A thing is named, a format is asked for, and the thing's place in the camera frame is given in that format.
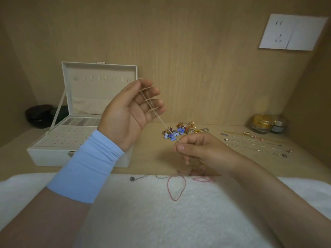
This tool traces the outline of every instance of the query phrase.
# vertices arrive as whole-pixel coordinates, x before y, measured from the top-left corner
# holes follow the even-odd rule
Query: blue wristband
[[[124,152],[95,130],[46,186],[64,197],[92,204]]]

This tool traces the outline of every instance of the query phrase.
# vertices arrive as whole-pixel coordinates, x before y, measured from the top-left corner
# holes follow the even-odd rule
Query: white fur mat
[[[54,175],[24,174],[1,182],[0,229]],[[199,183],[186,177],[182,196],[172,201],[168,179],[150,175],[131,182],[130,177],[109,177],[75,247],[281,247],[232,179],[220,177],[215,183]],[[280,180],[331,219],[330,185],[309,179]],[[181,177],[170,180],[173,198],[179,196],[183,186]]]

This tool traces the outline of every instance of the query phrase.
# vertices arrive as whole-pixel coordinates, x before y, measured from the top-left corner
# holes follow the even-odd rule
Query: fingernail
[[[179,144],[179,145],[177,146],[177,150],[184,150],[184,145]]]

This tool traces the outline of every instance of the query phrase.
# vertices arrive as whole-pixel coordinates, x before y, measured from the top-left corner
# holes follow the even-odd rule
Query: wooden wall
[[[30,126],[24,111],[37,104],[13,46],[0,22],[0,146],[25,132]]]
[[[331,27],[300,79],[284,115],[287,134],[331,167]]]
[[[313,52],[258,49],[271,13],[329,16],[331,0],[2,0],[38,103],[57,105],[61,61],[134,64],[166,122],[244,125],[283,111]]]

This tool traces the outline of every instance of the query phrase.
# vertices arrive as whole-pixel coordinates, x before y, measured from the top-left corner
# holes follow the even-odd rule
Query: open jewelry box
[[[108,103],[138,79],[135,65],[62,62],[65,90],[50,130],[34,142],[28,153],[37,166],[64,166],[97,128]],[[69,116],[55,125],[67,95]],[[127,168],[133,146],[116,162]]]

